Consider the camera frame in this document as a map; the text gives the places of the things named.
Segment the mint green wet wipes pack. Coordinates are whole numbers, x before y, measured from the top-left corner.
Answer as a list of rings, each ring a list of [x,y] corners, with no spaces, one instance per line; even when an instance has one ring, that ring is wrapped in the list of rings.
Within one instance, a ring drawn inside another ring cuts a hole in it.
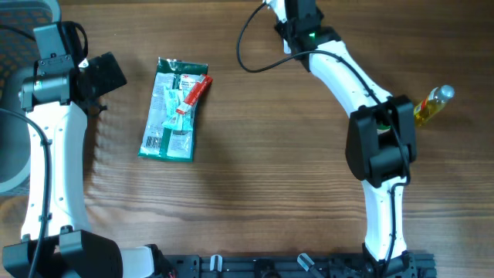
[[[164,88],[166,118],[162,122],[162,127],[173,131],[193,131],[192,111],[190,110],[185,114],[177,112],[189,93],[190,90]]]

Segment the green 3M gloves package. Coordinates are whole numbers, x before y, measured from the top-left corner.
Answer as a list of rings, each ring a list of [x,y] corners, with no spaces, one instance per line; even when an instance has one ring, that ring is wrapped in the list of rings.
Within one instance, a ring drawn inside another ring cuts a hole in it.
[[[204,63],[163,58],[158,60],[147,123],[138,151],[140,157],[161,161],[193,161],[196,107],[191,109],[193,131],[173,131],[162,127],[166,118],[164,88],[191,90],[200,75],[207,73],[208,65]]]

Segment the red toothpaste tube pack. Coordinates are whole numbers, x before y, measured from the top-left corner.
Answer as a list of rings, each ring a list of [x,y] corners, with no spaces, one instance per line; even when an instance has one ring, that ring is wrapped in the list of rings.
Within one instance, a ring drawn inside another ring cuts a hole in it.
[[[189,91],[185,99],[180,103],[176,112],[181,115],[188,113],[198,102],[200,96],[211,86],[213,79],[205,74],[201,74],[199,79]]]

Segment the yellow oil bottle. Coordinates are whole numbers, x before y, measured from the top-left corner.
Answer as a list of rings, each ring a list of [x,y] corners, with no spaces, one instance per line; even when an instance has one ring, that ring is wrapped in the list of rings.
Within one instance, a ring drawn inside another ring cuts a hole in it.
[[[434,115],[441,111],[445,105],[454,97],[455,89],[450,85],[434,88],[414,108],[414,125],[420,127],[429,121]]]

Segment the green lid jar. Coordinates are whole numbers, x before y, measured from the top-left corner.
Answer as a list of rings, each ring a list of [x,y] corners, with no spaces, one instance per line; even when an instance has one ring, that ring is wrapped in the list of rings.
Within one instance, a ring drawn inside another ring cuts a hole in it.
[[[378,134],[384,134],[388,132],[391,129],[390,126],[384,125],[384,124],[379,124],[377,127],[377,133]]]

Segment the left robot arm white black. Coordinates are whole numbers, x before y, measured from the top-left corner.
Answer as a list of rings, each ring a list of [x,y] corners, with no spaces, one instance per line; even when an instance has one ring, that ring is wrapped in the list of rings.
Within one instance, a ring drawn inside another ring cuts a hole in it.
[[[21,241],[3,249],[13,277],[171,277],[174,267],[154,244],[121,249],[90,231],[83,196],[85,104],[126,85],[112,53],[84,68],[69,55],[44,59],[19,92],[29,125],[29,208]]]

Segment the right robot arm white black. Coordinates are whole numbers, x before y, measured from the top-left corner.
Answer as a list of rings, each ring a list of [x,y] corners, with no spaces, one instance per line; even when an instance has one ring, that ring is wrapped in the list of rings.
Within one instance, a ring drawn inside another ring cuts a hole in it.
[[[364,251],[387,272],[404,262],[402,202],[417,156],[413,107],[406,96],[379,87],[330,28],[284,39],[285,54],[300,60],[336,97],[348,116],[345,157],[364,190]]]

